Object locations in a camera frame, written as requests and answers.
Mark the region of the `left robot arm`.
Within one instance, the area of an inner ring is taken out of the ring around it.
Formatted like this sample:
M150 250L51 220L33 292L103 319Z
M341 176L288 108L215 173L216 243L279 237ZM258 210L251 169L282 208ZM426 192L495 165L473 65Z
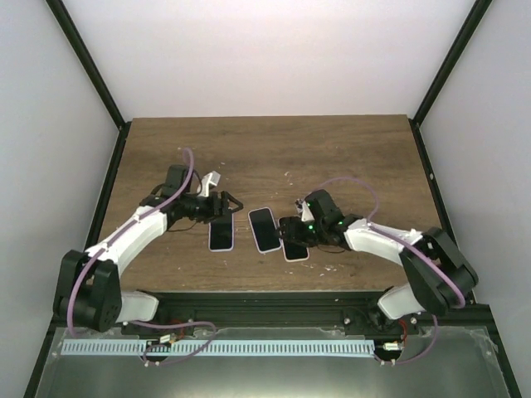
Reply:
M111 235L83 250L70 250L61 260L53 312L71 332L89 328L106 332L116 323L136 323L159 335L169 325L169 314L152 294L125 292L120 279L132 261L154 240L182 219L209 224L243 208L226 191L217 192L221 176L210 172L191 189L197 171L172 165L163 183L140 203L133 215Z

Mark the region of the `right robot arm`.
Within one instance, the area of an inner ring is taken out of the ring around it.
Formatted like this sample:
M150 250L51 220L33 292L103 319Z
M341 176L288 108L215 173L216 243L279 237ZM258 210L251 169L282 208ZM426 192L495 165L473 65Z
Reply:
M321 245L375 255L403 268L407 282L384 291L369 311L369 326L386 334L398 319L414 313L436 317L466 306L479 277L441 228L399 230L370 217L345 214L324 189L295 203L296 216L280 221L275 233L285 243Z

